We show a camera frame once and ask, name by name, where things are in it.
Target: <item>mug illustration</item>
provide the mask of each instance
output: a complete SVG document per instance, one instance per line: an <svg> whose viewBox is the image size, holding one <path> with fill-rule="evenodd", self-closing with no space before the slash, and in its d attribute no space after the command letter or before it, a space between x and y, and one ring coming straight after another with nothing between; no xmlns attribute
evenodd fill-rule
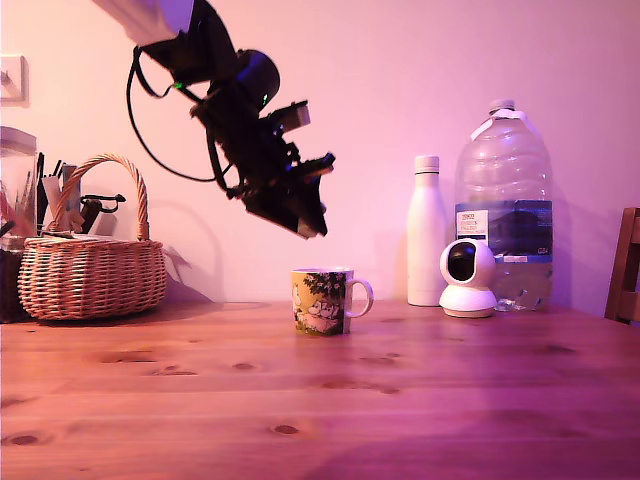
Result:
<svg viewBox="0 0 640 480"><path fill-rule="evenodd" d="M296 329L316 335L342 333L345 292L344 273L305 274L302 285L293 286Z"/></svg>

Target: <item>security camera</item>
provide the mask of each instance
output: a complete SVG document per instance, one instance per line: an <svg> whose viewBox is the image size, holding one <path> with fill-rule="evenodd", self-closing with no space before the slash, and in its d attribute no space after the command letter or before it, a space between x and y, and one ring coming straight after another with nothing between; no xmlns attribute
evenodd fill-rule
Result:
<svg viewBox="0 0 640 480"><path fill-rule="evenodd" d="M497 301L488 285L496 271L489 247L463 238L449 244L440 256L440 272L449 284L440 306L452 317L480 318L493 314Z"/></svg>

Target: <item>mug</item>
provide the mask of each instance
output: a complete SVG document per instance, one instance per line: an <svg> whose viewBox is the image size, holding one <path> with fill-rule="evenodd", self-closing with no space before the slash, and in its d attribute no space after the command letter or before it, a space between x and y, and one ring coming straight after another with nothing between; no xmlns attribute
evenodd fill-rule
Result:
<svg viewBox="0 0 640 480"><path fill-rule="evenodd" d="M373 289L366 280L353 278L349 268L306 268L293 270L293 315L296 330L311 335L349 333L351 319L361 317L373 305ZM359 283L367 292L362 311L351 311L353 286Z"/></svg>

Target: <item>wall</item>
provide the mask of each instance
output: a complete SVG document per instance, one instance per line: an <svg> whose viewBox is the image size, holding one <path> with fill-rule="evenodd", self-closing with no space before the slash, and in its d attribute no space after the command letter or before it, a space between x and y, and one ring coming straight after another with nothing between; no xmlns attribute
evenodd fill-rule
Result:
<svg viewBox="0 0 640 480"><path fill-rule="evenodd" d="M148 189L152 237L174 264L171 297L285 299L293 267L346 264L378 298L402 296L404 225L414 156L441 156L450 215L456 159L490 100L516 99L542 132L554 168L554 302L602 315L622 208L640 205L640 2L636 0L219 0L236 47L268 53L280 69L269 108L310 100L312 124L289 136L303 157L331 150L322 180L329 235L303 241L243 212L216 187L174 178L147 157L124 100L133 44L89 0L4 0L2 50L25 55L29 108L2 121L38 136L48 163L115 151ZM144 59L157 89L166 72ZM134 108L157 155L210 175L190 102ZM115 235L133 236L135 198L117 166L99 167L85 192L127 197Z"/></svg>

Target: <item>glass jar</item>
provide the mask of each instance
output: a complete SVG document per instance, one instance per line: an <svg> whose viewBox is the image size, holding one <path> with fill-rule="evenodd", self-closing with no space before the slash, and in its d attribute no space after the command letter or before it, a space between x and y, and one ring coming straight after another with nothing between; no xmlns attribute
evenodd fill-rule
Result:
<svg viewBox="0 0 640 480"><path fill-rule="evenodd" d="M0 321L26 314L18 295L24 242L36 236L36 139L16 128L0 127Z"/></svg>

